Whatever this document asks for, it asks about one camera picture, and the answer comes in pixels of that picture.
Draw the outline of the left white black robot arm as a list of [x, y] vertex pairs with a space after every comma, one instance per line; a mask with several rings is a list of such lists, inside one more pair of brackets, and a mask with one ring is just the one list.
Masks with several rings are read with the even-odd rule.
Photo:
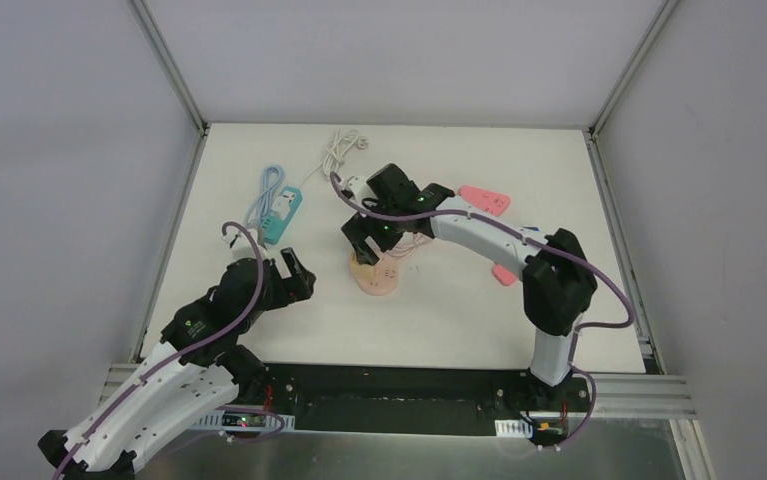
[[267, 368], [238, 339], [266, 312], [313, 296], [316, 276], [294, 250], [229, 264], [217, 284], [179, 308], [138, 368], [95, 412], [37, 442], [57, 479], [132, 479], [207, 413], [264, 393]]

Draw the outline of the pink square plug adapter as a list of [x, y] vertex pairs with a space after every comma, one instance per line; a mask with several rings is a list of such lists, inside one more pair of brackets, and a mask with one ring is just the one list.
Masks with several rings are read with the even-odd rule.
[[493, 277], [503, 286], [508, 287], [518, 282], [518, 277], [515, 273], [509, 271], [505, 267], [499, 264], [494, 264], [491, 273]]

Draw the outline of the pink triangular power strip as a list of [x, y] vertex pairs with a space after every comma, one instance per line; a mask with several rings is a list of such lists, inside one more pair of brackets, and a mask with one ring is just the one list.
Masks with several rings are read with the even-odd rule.
[[511, 204], [508, 195], [470, 185], [461, 186], [457, 194], [469, 205], [493, 216], [502, 215]]

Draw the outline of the pale pink round socket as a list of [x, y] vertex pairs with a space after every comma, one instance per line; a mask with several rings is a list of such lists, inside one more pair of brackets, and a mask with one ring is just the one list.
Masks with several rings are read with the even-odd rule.
[[385, 296], [392, 293], [399, 283], [399, 264], [391, 256], [382, 254], [374, 265], [360, 264], [351, 254], [348, 270], [357, 286], [371, 296]]

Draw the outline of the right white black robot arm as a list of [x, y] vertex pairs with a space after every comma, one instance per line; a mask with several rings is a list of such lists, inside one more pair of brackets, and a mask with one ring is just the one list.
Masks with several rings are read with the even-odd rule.
[[354, 211], [341, 231], [358, 264], [375, 265], [405, 234], [420, 234], [456, 244], [515, 274], [522, 285], [524, 314], [536, 330], [528, 400], [542, 410], [564, 400], [572, 330], [597, 289], [572, 232], [541, 234], [515, 227], [443, 185], [419, 188], [393, 163], [366, 179], [332, 173], [329, 181]]

